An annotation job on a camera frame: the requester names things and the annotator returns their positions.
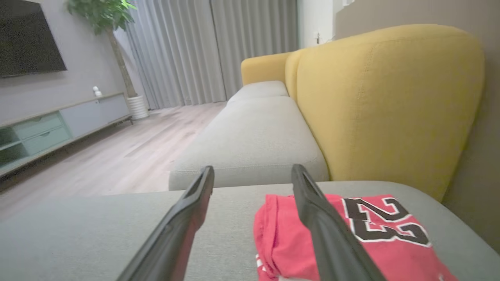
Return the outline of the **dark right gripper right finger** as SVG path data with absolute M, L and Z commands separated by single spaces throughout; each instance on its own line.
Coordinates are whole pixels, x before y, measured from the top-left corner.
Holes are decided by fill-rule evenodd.
M 382 272 L 306 168 L 294 164 L 291 177 L 300 221 L 311 233 L 320 279 L 384 281 Z

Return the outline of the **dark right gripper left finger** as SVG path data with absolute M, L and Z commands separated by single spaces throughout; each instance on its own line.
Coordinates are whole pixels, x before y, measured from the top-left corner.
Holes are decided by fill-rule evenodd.
M 168 210 L 118 277 L 119 281 L 182 281 L 195 233 L 205 222 L 214 188 L 207 166 Z

